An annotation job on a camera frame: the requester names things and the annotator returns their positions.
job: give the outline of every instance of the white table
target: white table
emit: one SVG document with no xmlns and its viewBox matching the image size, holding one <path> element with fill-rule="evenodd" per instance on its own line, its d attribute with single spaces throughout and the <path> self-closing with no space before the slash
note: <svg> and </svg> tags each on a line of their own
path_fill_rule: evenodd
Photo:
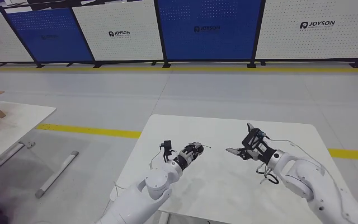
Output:
<svg viewBox="0 0 358 224">
<path fill-rule="evenodd" d="M 241 142 L 248 134 L 248 122 L 272 139 L 289 139 L 303 147 L 331 172 L 339 187 L 350 192 L 317 130 L 310 124 L 166 115 L 150 117 L 116 183 L 126 188 L 142 178 L 164 140 L 171 140 L 177 151 L 188 143 L 200 142 L 212 148 L 204 148 L 204 153 L 184 170 L 160 211 L 232 224 L 320 223 L 307 202 L 282 183 L 260 184 L 263 176 L 255 170 L 261 162 L 243 161 L 225 151 L 228 147 L 242 147 Z M 269 146 L 305 157 L 289 143 L 269 142 Z M 161 163 L 162 154 L 154 159 L 153 167 Z M 111 200 L 117 197 L 115 188 L 110 197 Z"/>
<path fill-rule="evenodd" d="M 1 166 L 23 146 L 27 148 L 34 146 L 35 143 L 26 139 L 25 135 L 55 112 L 56 108 L 0 101 L 0 110 L 6 114 L 4 118 L 0 119 Z M 42 197 L 76 155 L 78 155 L 76 151 L 71 153 L 62 164 L 60 170 L 52 174 L 45 184 L 36 192 L 35 195 L 37 198 Z"/>
<path fill-rule="evenodd" d="M 3 164 L 9 151 L 56 108 L 0 101 L 0 110 L 6 114 L 0 119 L 0 164 Z"/>
</svg>

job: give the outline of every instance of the floor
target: floor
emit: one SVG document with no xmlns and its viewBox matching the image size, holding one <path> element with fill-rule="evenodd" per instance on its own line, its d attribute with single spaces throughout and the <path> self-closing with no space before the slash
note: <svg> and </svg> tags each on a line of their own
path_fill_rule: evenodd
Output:
<svg viewBox="0 0 358 224">
<path fill-rule="evenodd" d="M 198 66 L 245 65 L 172 65 Z M 0 71 L 0 90 L 5 91 L 0 100 L 56 107 L 46 123 L 107 129 L 141 131 L 152 114 L 309 123 L 318 129 L 327 148 L 358 150 L 356 72 L 294 69 L 349 68 L 346 63 L 270 66 L 293 70 Z M 0 168 L 0 206 L 11 223 L 85 224 L 97 220 L 136 139 L 47 130 L 33 130 L 31 138 L 36 142 L 34 148 L 21 150 Z M 36 199 L 36 190 L 73 150 L 80 155 L 48 192 Z M 358 199 L 358 160 L 334 160 Z M 157 219 L 158 214 L 149 222 L 157 223 Z M 170 224 L 177 223 L 207 221 L 172 216 Z"/>
</svg>

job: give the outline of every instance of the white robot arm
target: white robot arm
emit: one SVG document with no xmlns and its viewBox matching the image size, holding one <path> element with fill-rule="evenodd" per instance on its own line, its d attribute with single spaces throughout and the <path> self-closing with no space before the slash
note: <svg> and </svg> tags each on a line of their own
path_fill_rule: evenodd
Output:
<svg viewBox="0 0 358 224">
<path fill-rule="evenodd" d="M 164 141 L 164 161 L 162 168 L 150 170 L 140 181 L 121 193 L 108 211 L 96 224 L 142 224 L 148 220 L 170 197 L 170 185 L 179 180 L 183 170 L 204 151 L 203 146 L 194 142 L 186 146 L 176 158 L 169 160 L 174 152 L 171 141 Z"/>
<path fill-rule="evenodd" d="M 297 158 L 270 148 L 263 140 L 270 138 L 251 124 L 248 124 L 248 131 L 248 136 L 242 142 L 244 148 L 228 148 L 227 151 L 244 160 L 261 160 L 268 168 L 264 173 L 265 178 L 270 172 L 277 175 L 288 189 L 307 200 L 309 208 L 323 224 L 358 223 L 357 201 L 337 186 L 322 164 L 308 154 L 310 159 Z M 289 161 L 295 162 L 287 174 L 283 174 L 282 170 Z"/>
</svg>

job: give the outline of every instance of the yellow floor line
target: yellow floor line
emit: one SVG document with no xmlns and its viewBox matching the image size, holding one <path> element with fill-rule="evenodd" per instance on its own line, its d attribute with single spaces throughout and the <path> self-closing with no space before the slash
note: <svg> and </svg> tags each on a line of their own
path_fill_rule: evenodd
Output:
<svg viewBox="0 0 358 224">
<path fill-rule="evenodd" d="M 358 150 L 341 150 L 338 148 L 329 148 L 328 151 L 332 157 L 358 160 Z"/>
<path fill-rule="evenodd" d="M 101 136 L 115 136 L 124 138 L 139 138 L 141 132 L 135 132 L 132 130 L 114 130 L 103 128 L 89 128 L 89 127 L 76 127 L 68 125 L 57 124 L 40 124 L 36 129 L 39 130 L 56 130 L 58 132 L 73 132 L 82 134 L 98 134 Z"/>
<path fill-rule="evenodd" d="M 98 134 L 102 136 L 115 136 L 123 138 L 139 138 L 141 134 L 141 132 L 136 132 L 132 130 L 89 128 L 57 124 L 40 124 L 39 126 L 37 126 L 36 129 L 55 130 L 58 132 L 72 132 L 81 134 Z M 358 150 L 341 150 L 337 148 L 329 148 L 328 151 L 332 157 L 358 160 Z"/>
<path fill-rule="evenodd" d="M 239 67 L 59 67 L 59 68 L 0 68 L 0 71 L 205 71 L 205 72 L 358 72 L 354 68 L 239 68 Z"/>
</svg>

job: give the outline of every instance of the barrier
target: barrier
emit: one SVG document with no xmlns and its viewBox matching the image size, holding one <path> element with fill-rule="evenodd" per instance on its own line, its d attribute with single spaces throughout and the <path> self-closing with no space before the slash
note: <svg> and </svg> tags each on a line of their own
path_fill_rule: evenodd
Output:
<svg viewBox="0 0 358 224">
<path fill-rule="evenodd" d="M 96 61 L 163 60 L 153 1 L 73 8 Z"/>
<path fill-rule="evenodd" d="M 9 13 L 8 18 L 38 62 L 92 63 L 70 9 Z"/>
<path fill-rule="evenodd" d="M 168 60 L 250 60 L 261 0 L 158 0 Z"/>
<path fill-rule="evenodd" d="M 266 0 L 256 59 L 358 58 L 357 0 Z"/>
<path fill-rule="evenodd" d="M 20 13 L 0 7 L 0 61 L 32 62 L 38 68 L 41 63 L 100 67 L 164 61 L 169 67 L 169 61 L 250 61 L 252 68 L 255 61 L 339 60 L 358 67 L 357 0 L 88 4 Z M 74 4 L 57 1 L 35 8 L 68 6 Z"/>
<path fill-rule="evenodd" d="M 0 62 L 33 62 L 6 19 L 0 14 Z"/>
</svg>

